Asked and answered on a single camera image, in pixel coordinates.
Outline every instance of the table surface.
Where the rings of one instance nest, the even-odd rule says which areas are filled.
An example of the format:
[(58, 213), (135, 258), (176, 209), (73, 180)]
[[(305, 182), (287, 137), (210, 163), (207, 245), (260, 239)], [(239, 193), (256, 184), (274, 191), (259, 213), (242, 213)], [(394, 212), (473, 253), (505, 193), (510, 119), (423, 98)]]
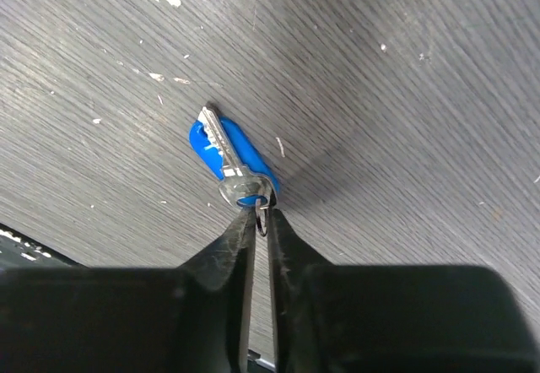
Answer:
[(540, 0), (180, 1), (0, 0), (1, 222), (87, 265), (184, 262), (235, 215), (186, 137), (212, 101), (329, 259), (487, 264), (540, 332)]

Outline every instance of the black plastic part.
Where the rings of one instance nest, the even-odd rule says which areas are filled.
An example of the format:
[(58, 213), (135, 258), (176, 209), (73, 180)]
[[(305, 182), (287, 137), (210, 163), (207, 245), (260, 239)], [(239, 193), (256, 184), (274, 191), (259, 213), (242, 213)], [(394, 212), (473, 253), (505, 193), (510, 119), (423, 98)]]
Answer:
[[(499, 275), (336, 266), (268, 215), (276, 371), (533, 372), (537, 345)], [(244, 373), (255, 214), (176, 269), (0, 271), (0, 371)]]
[(537, 345), (500, 276), (469, 266), (310, 268), (291, 371), (534, 372)]
[(81, 266), (61, 253), (0, 224), (0, 269)]
[(246, 371), (254, 218), (177, 269), (2, 271), (0, 371)]

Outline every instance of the gray wooden surface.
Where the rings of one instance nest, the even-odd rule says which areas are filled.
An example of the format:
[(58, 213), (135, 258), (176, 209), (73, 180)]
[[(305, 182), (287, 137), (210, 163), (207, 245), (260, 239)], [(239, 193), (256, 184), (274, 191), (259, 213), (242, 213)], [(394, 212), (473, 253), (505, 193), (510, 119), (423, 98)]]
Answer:
[[(540, 0), (181, 2), (1, 0), (0, 221), (185, 261), (234, 216), (186, 138), (213, 100), (331, 260), (492, 265), (539, 332)], [(271, 357), (263, 250), (255, 291)]]

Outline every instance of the key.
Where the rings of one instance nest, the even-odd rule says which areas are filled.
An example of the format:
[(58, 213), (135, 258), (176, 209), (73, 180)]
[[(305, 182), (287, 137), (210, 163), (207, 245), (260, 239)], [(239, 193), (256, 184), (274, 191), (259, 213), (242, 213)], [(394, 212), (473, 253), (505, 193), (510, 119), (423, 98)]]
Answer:
[(266, 209), (276, 204), (272, 180), (263, 174), (251, 172), (244, 165), (230, 142), (217, 113), (210, 107), (202, 108), (198, 120), (204, 126), (210, 147), (216, 148), (223, 158), (223, 180), (219, 192), (231, 205)]

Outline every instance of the key head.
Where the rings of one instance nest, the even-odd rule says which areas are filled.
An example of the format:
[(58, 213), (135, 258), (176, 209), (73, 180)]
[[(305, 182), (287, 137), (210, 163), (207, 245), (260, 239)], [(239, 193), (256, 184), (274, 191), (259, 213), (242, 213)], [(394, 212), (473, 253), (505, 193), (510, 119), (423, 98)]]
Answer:
[(277, 204), (277, 198), (270, 178), (265, 175), (244, 174), (228, 176), (219, 183), (219, 192), (231, 206), (255, 207), (258, 198), (261, 208)]
[[(221, 125), (223, 126), (230, 142), (235, 147), (236, 153), (244, 165), (247, 165), (252, 173), (262, 174), (272, 180), (276, 194), (279, 194), (279, 183), (276, 176), (272, 173), (270, 167), (264, 162), (262, 156), (257, 152), (251, 144), (247, 136), (243, 133), (240, 127), (229, 118), (220, 117)], [(223, 172), (223, 157), (219, 154), (218, 149), (213, 146), (208, 140), (208, 135), (204, 130), (202, 122), (197, 121), (193, 124), (189, 134), (190, 143), (197, 155), (210, 168), (215, 176), (221, 181), (224, 179)]]

